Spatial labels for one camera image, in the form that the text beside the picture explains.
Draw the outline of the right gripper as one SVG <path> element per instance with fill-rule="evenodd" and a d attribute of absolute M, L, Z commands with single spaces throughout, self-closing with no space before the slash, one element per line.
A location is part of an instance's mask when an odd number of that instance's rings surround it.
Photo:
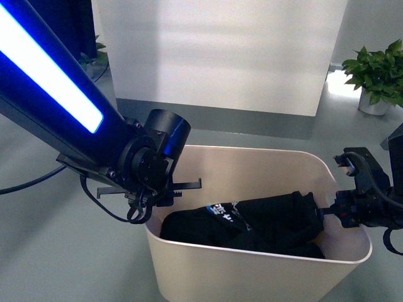
<path fill-rule="evenodd" d="M 336 215 L 344 228 L 359 225 L 402 228 L 402 208 L 386 202 L 373 189 L 364 195 L 357 190 L 338 191 L 334 206 L 318 208 L 317 217 Z"/>

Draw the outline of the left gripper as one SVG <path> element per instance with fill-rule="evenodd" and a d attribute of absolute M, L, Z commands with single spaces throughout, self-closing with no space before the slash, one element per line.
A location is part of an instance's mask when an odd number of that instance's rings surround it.
<path fill-rule="evenodd" d="M 120 187 L 99 187 L 97 188 L 96 198 L 100 199 L 102 195 L 108 194 L 124 194 L 130 206 L 140 208 L 146 208 L 147 206 L 168 207 L 174 204 L 173 191 L 201 188 L 201 178 L 195 182 L 173 183 L 173 177 L 169 176 L 166 186 L 161 191 L 153 191 L 141 186 L 137 186 L 134 192 L 125 192 Z"/>

